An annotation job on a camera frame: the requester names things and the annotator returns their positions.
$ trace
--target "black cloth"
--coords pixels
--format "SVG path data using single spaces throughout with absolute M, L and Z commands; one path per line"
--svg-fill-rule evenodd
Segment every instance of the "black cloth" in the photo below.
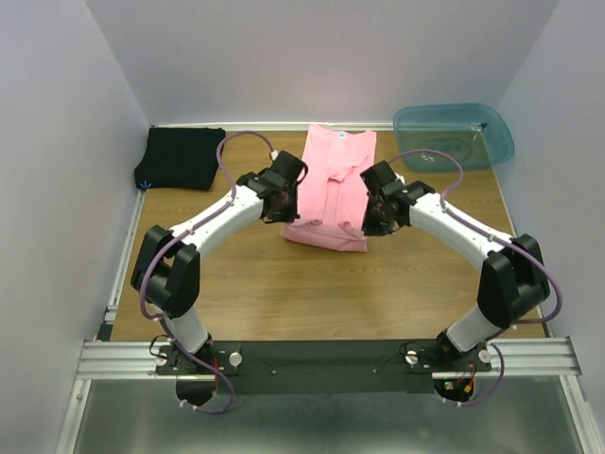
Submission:
M 145 155 L 134 169 L 136 187 L 207 191 L 218 169 L 216 147 L 224 138 L 223 129 L 150 128 Z

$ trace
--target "teal plastic bin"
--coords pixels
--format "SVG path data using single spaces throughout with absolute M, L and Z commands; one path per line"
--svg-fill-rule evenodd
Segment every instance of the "teal plastic bin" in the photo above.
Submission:
M 463 168 L 486 168 L 503 163 L 514 153 L 509 128 L 500 114 L 483 104 L 436 104 L 406 107 L 393 118 L 401 152 L 417 148 L 442 151 Z M 430 153 L 404 157 L 411 170 L 448 172 L 456 167 Z

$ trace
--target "wooden tabletop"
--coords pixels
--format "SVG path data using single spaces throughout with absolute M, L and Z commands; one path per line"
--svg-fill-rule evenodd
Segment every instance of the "wooden tabletop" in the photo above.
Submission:
M 277 149 L 303 153 L 304 131 L 267 132 Z M 376 162 L 398 153 L 392 131 L 378 132 Z M 266 144 L 235 138 L 223 152 L 235 178 L 269 166 Z M 438 191 L 452 173 L 414 173 L 393 164 L 408 182 L 423 180 Z M 161 327 L 141 316 L 130 276 L 145 232 L 190 219 L 229 191 L 219 170 L 208 192 L 149 189 L 136 232 L 127 278 L 112 332 L 113 341 L 150 341 Z M 490 169 L 467 172 L 448 199 L 457 208 L 510 231 Z M 283 239 L 278 224 L 254 222 L 202 261 L 198 314 L 223 341 L 373 340 L 434 338 L 474 303 L 478 272 L 436 238 L 413 228 L 370 238 L 368 253 L 338 253 Z M 542 337 L 539 325 L 505 333 Z

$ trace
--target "pink cloth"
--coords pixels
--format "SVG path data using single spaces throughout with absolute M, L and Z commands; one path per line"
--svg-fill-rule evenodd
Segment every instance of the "pink cloth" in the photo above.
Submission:
M 336 251 L 368 251 L 361 231 L 368 190 L 359 174 L 373 165 L 376 133 L 330 131 L 311 124 L 302 160 L 309 173 L 299 186 L 300 219 L 282 228 L 282 236 Z

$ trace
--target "white wall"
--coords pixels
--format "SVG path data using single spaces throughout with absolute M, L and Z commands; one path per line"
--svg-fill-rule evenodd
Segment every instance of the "white wall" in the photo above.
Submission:
M 540 238 L 566 298 L 581 385 L 605 433 L 605 3 L 561 0 L 499 106 L 515 139 L 497 170 L 519 231 Z
M 87 0 L 154 124 L 497 105 L 556 0 Z
M 54 452 L 147 121 L 82 0 L 0 4 L 0 452 Z

